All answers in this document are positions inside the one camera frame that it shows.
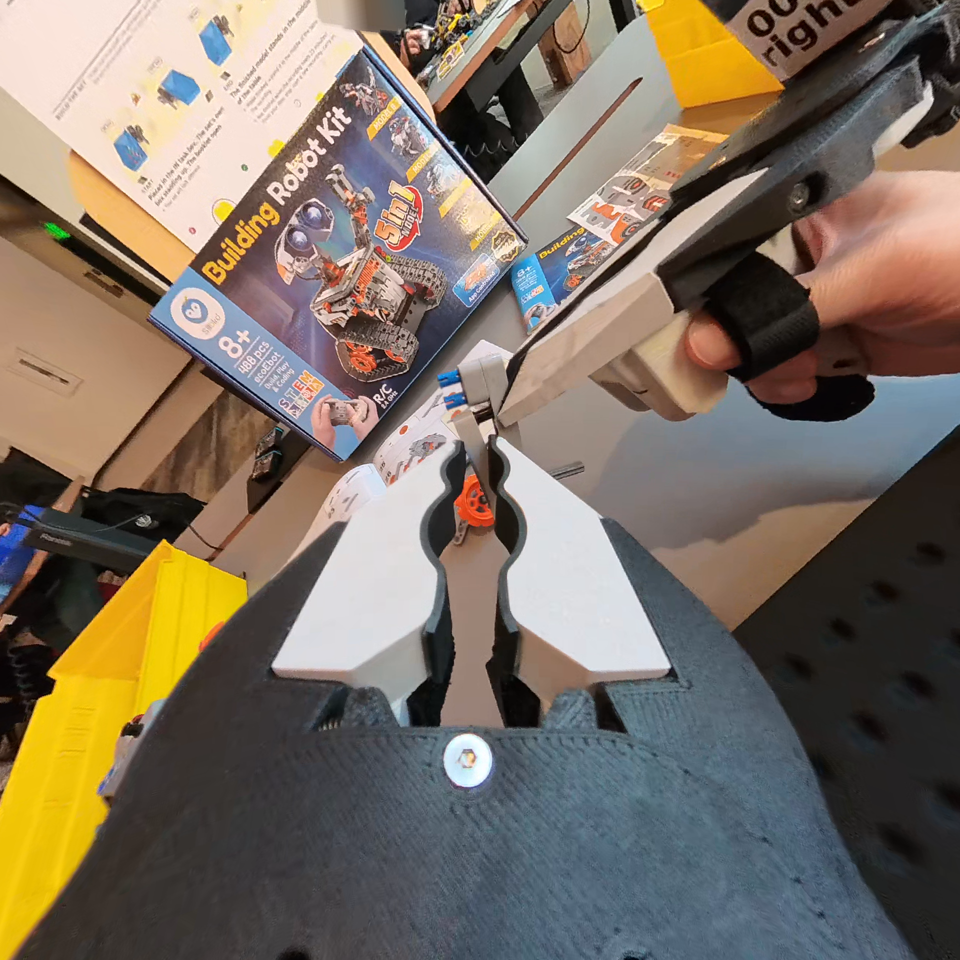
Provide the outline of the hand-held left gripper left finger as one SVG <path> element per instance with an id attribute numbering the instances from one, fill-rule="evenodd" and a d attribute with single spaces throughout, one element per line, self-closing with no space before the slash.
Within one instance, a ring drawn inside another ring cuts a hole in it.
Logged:
<path id="1" fill-rule="evenodd" d="M 441 555 L 456 531 L 462 441 L 446 442 L 306 549 L 315 572 L 272 672 L 381 691 L 401 724 L 439 724 L 455 658 Z"/>

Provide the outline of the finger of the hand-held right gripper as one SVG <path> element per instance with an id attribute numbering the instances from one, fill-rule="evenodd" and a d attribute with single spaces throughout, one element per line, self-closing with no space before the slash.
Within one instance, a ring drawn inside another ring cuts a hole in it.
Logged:
<path id="1" fill-rule="evenodd" d="M 647 222 L 625 243 L 611 264 L 618 271 L 592 284 L 515 355 L 519 367 L 497 416 L 501 428 L 536 413 L 679 316 L 659 268 L 761 176 L 738 176 L 673 219 Z"/>

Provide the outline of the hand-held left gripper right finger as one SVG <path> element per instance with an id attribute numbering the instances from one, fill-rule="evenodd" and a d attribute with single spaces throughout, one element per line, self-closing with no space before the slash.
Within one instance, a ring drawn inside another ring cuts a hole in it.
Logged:
<path id="1" fill-rule="evenodd" d="M 500 714 L 568 690 L 659 680 L 670 660 L 603 517 L 509 441 L 488 442 L 497 577 L 487 674 Z"/>

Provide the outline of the grey angled beam blue pins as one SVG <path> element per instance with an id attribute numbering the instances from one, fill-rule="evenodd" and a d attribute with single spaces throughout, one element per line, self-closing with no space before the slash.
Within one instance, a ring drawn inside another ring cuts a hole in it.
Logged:
<path id="1" fill-rule="evenodd" d="M 469 412 L 479 422 L 495 421 L 506 398 L 510 357 L 488 353 L 438 376 L 445 410 L 451 415 Z"/>

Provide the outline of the grey beam black pins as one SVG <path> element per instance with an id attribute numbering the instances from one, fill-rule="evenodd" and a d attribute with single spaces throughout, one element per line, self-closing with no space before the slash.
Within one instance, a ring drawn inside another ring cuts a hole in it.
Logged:
<path id="1" fill-rule="evenodd" d="M 491 483 L 489 441 L 497 434 L 497 422 L 486 407 L 469 404 L 457 407 L 450 414 L 450 426 L 465 449 L 466 457 L 476 475 L 486 505 L 496 514 L 497 497 Z"/>

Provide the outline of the person's right hand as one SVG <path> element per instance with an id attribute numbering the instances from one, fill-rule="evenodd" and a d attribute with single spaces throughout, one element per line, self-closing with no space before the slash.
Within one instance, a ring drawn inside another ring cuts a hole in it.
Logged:
<path id="1" fill-rule="evenodd" d="M 821 329 L 846 329 L 869 375 L 958 374 L 958 172 L 874 172 L 791 233 Z"/>

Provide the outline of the orange wheel beam assembly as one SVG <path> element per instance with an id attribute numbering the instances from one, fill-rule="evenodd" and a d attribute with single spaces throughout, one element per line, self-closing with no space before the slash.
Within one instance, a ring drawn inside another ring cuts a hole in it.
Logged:
<path id="1" fill-rule="evenodd" d="M 462 491 L 454 502 L 454 520 L 455 546 L 462 546 L 469 536 L 484 536 L 495 526 L 494 510 L 472 469 L 466 472 Z"/>

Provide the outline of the yellow storage bin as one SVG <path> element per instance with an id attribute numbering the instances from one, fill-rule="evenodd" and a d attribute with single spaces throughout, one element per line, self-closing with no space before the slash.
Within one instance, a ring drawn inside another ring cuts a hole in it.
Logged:
<path id="1" fill-rule="evenodd" d="M 2 797 L 2 958 L 53 906 L 107 817 L 98 789 L 122 728 L 171 693 L 247 599 L 245 579 L 162 543 L 55 662 Z"/>
<path id="2" fill-rule="evenodd" d="M 783 85 L 700 1 L 639 1 L 684 109 L 779 93 Z"/>

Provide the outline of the black logo cloth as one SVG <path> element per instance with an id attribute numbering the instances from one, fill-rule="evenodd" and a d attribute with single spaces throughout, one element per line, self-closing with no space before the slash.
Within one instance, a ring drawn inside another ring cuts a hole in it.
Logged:
<path id="1" fill-rule="evenodd" d="M 183 492 L 161 493 L 138 488 L 90 488 L 79 514 L 154 543 L 173 544 L 205 509 L 206 503 Z"/>

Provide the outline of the printed toy box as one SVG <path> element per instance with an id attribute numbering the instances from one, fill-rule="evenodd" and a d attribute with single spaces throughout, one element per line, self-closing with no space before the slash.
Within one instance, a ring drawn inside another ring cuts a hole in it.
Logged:
<path id="1" fill-rule="evenodd" d="M 149 319 L 343 462 L 526 246 L 364 46 Z"/>

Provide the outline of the dark teal tool case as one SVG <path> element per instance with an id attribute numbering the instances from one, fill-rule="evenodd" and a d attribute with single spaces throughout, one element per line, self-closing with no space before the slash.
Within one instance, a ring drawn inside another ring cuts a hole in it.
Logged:
<path id="1" fill-rule="evenodd" d="M 24 546 L 116 573 L 134 572 L 158 546 L 148 537 L 59 510 L 25 507 L 19 522 L 28 529 Z"/>

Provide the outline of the black perforated panel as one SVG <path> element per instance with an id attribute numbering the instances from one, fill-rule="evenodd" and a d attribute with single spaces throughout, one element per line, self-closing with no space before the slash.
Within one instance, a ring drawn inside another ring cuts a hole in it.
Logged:
<path id="1" fill-rule="evenodd" d="M 958 430 L 734 634 L 913 953 L 958 958 Z"/>

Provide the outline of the blue plastic bin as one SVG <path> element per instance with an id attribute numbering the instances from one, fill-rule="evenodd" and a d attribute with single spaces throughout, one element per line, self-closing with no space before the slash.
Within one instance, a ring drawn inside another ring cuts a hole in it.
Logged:
<path id="1" fill-rule="evenodd" d="M 32 523 L 42 517 L 44 508 L 25 506 L 14 517 L 12 509 L 2 511 L 1 519 L 1 603 L 26 573 L 36 550 L 26 545 Z"/>

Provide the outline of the white printed instruction sheet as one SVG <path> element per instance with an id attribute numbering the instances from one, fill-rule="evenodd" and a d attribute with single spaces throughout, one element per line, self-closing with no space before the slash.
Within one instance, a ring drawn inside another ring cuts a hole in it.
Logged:
<path id="1" fill-rule="evenodd" d="M 6 1 L 2 89 L 198 253 L 362 49 L 312 1 Z"/>

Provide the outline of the white wall plate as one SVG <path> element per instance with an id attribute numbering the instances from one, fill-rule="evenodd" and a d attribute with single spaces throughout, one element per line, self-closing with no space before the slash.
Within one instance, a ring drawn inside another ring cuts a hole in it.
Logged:
<path id="1" fill-rule="evenodd" d="M 72 398 L 84 384 L 84 378 L 32 354 L 20 347 L 6 362 L 5 372 L 63 398 Z"/>

